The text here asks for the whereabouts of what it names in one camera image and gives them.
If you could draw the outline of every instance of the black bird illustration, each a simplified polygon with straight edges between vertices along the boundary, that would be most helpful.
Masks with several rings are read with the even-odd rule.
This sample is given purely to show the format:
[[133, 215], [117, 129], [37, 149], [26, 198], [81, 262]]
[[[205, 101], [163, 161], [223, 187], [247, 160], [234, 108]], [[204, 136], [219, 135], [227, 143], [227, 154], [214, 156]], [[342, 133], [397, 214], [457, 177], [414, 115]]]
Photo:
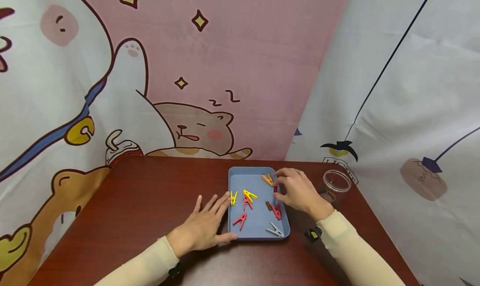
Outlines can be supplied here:
[[355, 153], [355, 150], [353, 149], [353, 147], [350, 146], [350, 144], [352, 144], [352, 142], [348, 141], [348, 140], [347, 141], [337, 141], [337, 144], [327, 143], [327, 144], [323, 144], [321, 147], [328, 147], [328, 148], [338, 150], [338, 151], [348, 151], [349, 153], [352, 154], [352, 156], [358, 162], [359, 157], [358, 157], [357, 153]]

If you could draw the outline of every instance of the clear plastic jar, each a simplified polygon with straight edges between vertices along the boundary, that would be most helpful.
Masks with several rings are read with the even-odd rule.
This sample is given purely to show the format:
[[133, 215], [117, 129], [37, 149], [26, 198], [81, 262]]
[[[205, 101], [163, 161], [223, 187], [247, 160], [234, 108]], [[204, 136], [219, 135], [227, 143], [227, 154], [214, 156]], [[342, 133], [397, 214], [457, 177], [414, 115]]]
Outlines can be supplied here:
[[346, 173], [330, 169], [324, 173], [318, 193], [324, 200], [335, 206], [343, 200], [351, 187], [351, 179]]

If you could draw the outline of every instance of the hand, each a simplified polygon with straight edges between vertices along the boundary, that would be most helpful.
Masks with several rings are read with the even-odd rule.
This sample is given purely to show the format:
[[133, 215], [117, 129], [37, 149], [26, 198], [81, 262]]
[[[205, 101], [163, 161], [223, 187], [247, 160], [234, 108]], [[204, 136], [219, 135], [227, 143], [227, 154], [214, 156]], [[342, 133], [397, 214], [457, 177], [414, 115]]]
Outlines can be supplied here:
[[313, 187], [303, 171], [294, 168], [282, 168], [275, 172], [277, 179], [273, 186], [285, 185], [287, 194], [276, 192], [275, 198], [290, 207], [310, 215], [316, 222], [329, 217], [334, 208], [324, 200]]
[[199, 195], [193, 213], [181, 225], [167, 235], [167, 240], [175, 255], [180, 258], [190, 251], [202, 251], [238, 238], [236, 233], [217, 235], [223, 214], [230, 205], [230, 193], [226, 192], [217, 200], [217, 195], [200, 211], [202, 196]]

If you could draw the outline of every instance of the beige sleeve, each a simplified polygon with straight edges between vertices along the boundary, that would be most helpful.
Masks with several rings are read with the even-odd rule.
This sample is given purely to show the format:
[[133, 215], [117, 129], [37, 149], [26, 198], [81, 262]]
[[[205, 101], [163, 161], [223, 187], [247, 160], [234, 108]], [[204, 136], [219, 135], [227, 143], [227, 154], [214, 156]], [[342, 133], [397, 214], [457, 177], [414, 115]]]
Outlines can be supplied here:
[[179, 259], [164, 236], [95, 286], [157, 286], [167, 278], [168, 271], [178, 262]]
[[317, 222], [322, 241], [354, 286], [405, 286], [395, 271], [338, 211]]

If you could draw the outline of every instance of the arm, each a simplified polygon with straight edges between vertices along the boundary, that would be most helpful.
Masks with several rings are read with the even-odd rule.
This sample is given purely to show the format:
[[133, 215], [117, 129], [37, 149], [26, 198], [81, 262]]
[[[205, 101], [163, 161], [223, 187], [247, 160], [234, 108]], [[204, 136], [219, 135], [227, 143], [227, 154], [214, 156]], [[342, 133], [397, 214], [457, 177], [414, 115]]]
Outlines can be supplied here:
[[354, 286], [405, 286], [391, 267], [366, 243], [348, 220], [315, 190], [305, 173], [282, 168], [273, 186], [285, 185], [287, 194], [275, 193], [285, 204], [309, 214], [322, 229], [325, 247]]
[[405, 286], [395, 271], [338, 211], [317, 221], [322, 241], [354, 286]]
[[220, 221], [230, 205], [227, 192], [217, 200], [217, 195], [200, 211], [202, 196], [197, 198], [193, 213], [185, 223], [167, 236], [158, 239], [140, 255], [121, 265], [95, 286], [157, 286], [179, 258], [190, 251], [201, 251], [237, 239], [236, 233], [217, 235]]
[[166, 236], [158, 239], [140, 255], [121, 265], [95, 286], [157, 286], [179, 259]]

